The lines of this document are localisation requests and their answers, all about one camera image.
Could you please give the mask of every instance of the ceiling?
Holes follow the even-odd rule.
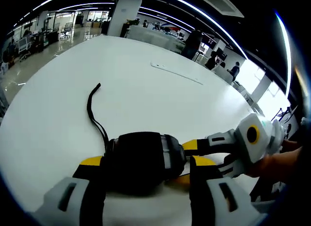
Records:
[[[10,9],[12,15],[10,16],[10,20],[5,24],[7,29],[2,31],[4,34],[6,34],[21,17],[46,0],[12,1],[14,2],[14,7],[13,9]],[[63,7],[82,3],[114,1],[116,0],[53,0],[33,11],[27,16],[27,18],[25,18],[25,21],[29,21],[36,17],[37,14],[43,10],[59,10]],[[304,6],[302,5],[303,2],[301,2],[301,0],[230,0],[244,15],[244,18],[221,15],[203,0],[185,1],[195,5],[221,24],[221,26],[243,48],[243,50],[245,50],[248,57],[264,69],[268,73],[269,78],[275,80],[285,92],[286,85],[284,85],[284,83],[287,81],[286,53],[282,32],[275,16],[275,11],[278,11],[283,18],[288,31],[292,35],[292,41],[295,41],[300,50],[304,52],[306,50],[305,43],[301,42],[301,36],[307,35],[307,31],[301,29],[300,26],[297,26],[297,17],[294,16],[296,13],[298,15],[303,14]],[[297,6],[296,2],[299,2],[298,10],[295,7]],[[228,39],[219,28],[201,14],[176,0],[142,0],[141,6],[171,15],[195,28],[203,29],[203,31],[208,34],[224,39],[228,43],[228,47],[232,47],[235,52],[242,55],[236,45],[234,45],[234,43]],[[96,5],[96,7],[107,9],[113,6]],[[157,13],[151,11],[144,12],[157,15]],[[292,80],[291,90],[291,103],[300,103],[300,99],[297,96],[298,93],[300,93],[300,88],[295,76]]]

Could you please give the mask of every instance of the office desk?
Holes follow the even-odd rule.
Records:
[[[180,75],[154,68],[165,65]],[[103,154],[95,118],[109,139],[136,131],[157,131],[180,143],[235,128],[251,112],[245,99],[204,67],[171,51],[136,40],[99,36],[56,57],[13,99],[0,127],[0,168],[26,210],[43,203],[58,181],[79,163]],[[163,187],[155,196],[108,196],[106,221],[135,225],[190,225],[187,193]]]

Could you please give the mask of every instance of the computer monitor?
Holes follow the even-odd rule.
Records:
[[[226,59],[227,54],[224,53],[224,51],[222,51],[220,48],[218,48],[218,50],[216,51],[217,56],[219,56],[220,59],[222,59],[223,61]]]

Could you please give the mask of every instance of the air conditioner vent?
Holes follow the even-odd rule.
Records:
[[[215,8],[220,14],[224,16],[236,16],[244,18],[244,15],[237,9],[237,7],[229,0],[203,0],[210,6]]]

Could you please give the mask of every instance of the ceiling light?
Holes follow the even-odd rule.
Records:
[[[50,2],[50,1],[53,1],[53,0],[47,0],[47,1],[43,2],[43,3],[41,3],[41,4],[38,5],[36,8],[34,8],[33,11],[36,10],[36,9],[38,9],[40,6],[43,6],[43,5],[47,4],[47,3]]]
[[[281,18],[278,16],[277,13],[276,13],[276,17],[278,19],[278,22],[280,23],[282,33],[283,33],[284,42],[285,42],[286,57],[287,57],[287,85],[286,85],[285,96],[286,96],[286,98],[288,98],[288,95],[290,93],[291,80],[292,80],[292,58],[291,58],[290,41],[288,39],[284,23],[282,22]]]
[[[207,18],[209,21],[211,21],[213,24],[215,24],[220,30],[222,30],[229,38],[230,40],[232,40],[232,42],[238,47],[238,49],[241,51],[241,53],[244,55],[244,57],[246,59],[248,59],[248,57],[246,56],[246,54],[244,53],[243,49],[239,46],[239,44],[232,38],[232,36],[219,24],[217,23],[215,20],[213,20],[210,16],[208,16],[207,14],[205,14],[203,11],[201,11],[200,9],[196,8],[195,6],[191,5],[190,3],[184,1],[184,0],[177,0],[185,5],[187,5],[188,7],[192,8],[193,10],[197,11],[198,13],[200,13],[201,15],[203,15],[205,18]]]
[[[167,16],[167,17],[171,17],[171,18],[173,18],[173,19],[175,19],[175,20],[177,20],[177,21],[179,21],[179,22],[181,22],[181,23],[183,23],[183,24],[186,24],[187,26],[191,27],[192,29],[194,29],[194,27],[192,27],[191,25],[189,25],[189,24],[187,24],[187,23],[185,23],[185,22],[183,22],[183,21],[181,21],[181,20],[179,20],[179,19],[177,19],[177,18],[174,18],[173,16],[169,16],[169,15],[167,15],[167,14],[165,14],[165,13],[162,13],[162,12],[159,12],[159,11],[156,11],[156,10],[153,10],[153,9],[149,9],[149,8],[146,8],[146,7],[142,7],[142,6],[141,6],[141,8],[142,8],[142,9],[145,9],[145,10],[153,11],[153,12],[156,12],[156,13],[159,13],[159,14],[163,14],[163,15],[165,15],[165,16]]]
[[[23,18],[25,18],[25,17],[28,16],[29,14],[30,14],[30,12],[28,12],[27,14],[25,14]]]
[[[188,29],[186,29],[186,28],[184,28],[184,27],[182,27],[182,26],[179,26],[178,24],[175,24],[175,23],[173,23],[173,22],[171,22],[171,21],[168,21],[168,20],[166,20],[166,19],[163,19],[163,18],[161,18],[161,17],[153,16],[153,15],[150,15],[150,14],[147,14],[147,13],[144,13],[144,12],[140,12],[140,11],[138,11],[138,13],[141,13],[141,14],[144,14],[144,15],[148,15],[148,16],[152,16],[152,17],[156,17],[156,18],[158,18],[159,20],[164,20],[164,21],[166,21],[166,22],[168,22],[168,23],[171,23],[171,24],[173,24],[173,25],[175,25],[175,26],[177,26],[177,27],[179,27],[179,28],[182,28],[183,30],[187,31],[188,33],[191,33],[191,31],[189,31]]]
[[[90,8],[84,8],[84,9],[78,9],[77,11],[92,10],[92,9],[98,9],[98,7],[90,7]]]
[[[78,4],[78,5],[74,5],[74,6],[68,6],[68,7],[64,7],[62,9],[59,9],[59,11],[68,9],[68,8],[72,8],[72,7],[76,7],[76,6],[86,6],[86,5],[93,5],[93,4],[114,4],[114,2],[93,2],[93,3],[84,3],[84,4]]]

